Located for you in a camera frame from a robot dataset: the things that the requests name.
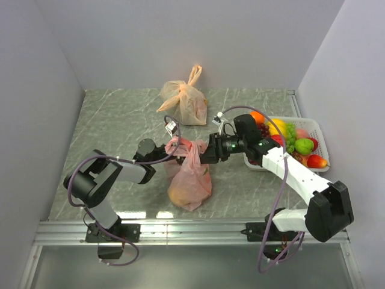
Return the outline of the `pink plastic bag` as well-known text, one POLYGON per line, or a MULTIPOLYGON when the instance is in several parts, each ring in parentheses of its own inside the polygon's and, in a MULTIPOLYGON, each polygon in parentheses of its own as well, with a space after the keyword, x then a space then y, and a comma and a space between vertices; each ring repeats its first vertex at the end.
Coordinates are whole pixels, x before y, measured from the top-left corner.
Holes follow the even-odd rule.
POLYGON ((188 211, 194 211, 212 194, 212 181, 209 166, 202 164, 200 154, 208 145, 203 140, 189 141, 182 138, 175 148, 178 137, 173 137, 165 146, 167 154, 183 157, 182 164, 176 160, 164 163, 164 169, 171 180, 167 190, 171 202, 188 211))

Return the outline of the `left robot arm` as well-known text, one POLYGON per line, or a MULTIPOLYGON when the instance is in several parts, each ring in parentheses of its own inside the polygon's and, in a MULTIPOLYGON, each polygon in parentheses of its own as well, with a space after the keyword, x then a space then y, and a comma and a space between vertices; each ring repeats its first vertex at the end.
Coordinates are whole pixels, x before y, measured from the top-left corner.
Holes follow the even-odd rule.
POLYGON ((100 150, 93 150, 85 163, 77 172, 69 173, 63 186, 71 195, 82 202, 82 205, 96 221, 95 229, 89 228, 92 234, 100 234, 108 242, 127 239, 129 231, 122 225, 119 215, 112 209, 106 197, 119 177, 136 184, 146 184, 156 173, 152 166, 168 160, 176 160, 180 164, 182 157, 168 156, 165 145, 157 146, 149 138, 142 140, 130 162, 111 160, 100 150))

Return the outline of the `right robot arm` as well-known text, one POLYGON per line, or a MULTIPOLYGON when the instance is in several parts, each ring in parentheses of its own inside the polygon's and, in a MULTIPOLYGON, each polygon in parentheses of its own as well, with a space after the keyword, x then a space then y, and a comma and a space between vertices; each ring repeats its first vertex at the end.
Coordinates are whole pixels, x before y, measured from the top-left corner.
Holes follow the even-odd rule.
POLYGON ((263 138, 249 114, 235 117, 235 132, 210 134, 208 148, 200 154, 203 164, 226 161, 232 154, 243 153, 283 180, 305 201, 304 210, 275 209, 265 218, 265 233, 279 240, 286 232, 308 232, 326 242, 354 221, 347 186, 320 177, 296 161, 271 138, 263 138))

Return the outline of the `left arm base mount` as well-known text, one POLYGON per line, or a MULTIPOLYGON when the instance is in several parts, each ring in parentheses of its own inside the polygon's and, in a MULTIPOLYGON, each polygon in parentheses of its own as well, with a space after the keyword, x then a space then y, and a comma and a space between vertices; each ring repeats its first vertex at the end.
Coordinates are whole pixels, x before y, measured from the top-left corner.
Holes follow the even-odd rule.
POLYGON ((121 223, 114 225, 111 231, 101 229, 96 223, 90 223, 85 236, 86 243, 96 243, 97 255, 102 261, 118 260, 122 257, 125 245, 132 246, 135 256, 132 262, 139 257, 139 242, 141 225, 137 223, 121 223))

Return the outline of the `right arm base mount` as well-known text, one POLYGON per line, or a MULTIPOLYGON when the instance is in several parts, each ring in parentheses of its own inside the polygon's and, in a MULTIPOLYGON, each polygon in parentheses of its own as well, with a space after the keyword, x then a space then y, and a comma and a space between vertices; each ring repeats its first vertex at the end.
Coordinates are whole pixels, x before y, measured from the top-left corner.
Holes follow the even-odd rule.
MULTIPOLYGON (((261 242, 265 233, 265 222, 248 222, 245 224, 245 229, 241 234, 247 236, 248 242, 261 242)), ((267 260, 273 260, 287 247, 288 242, 292 241, 298 235, 297 232, 288 231, 280 232, 274 224, 271 225, 267 241, 280 242, 278 245, 266 245, 263 250, 263 255, 267 260)))

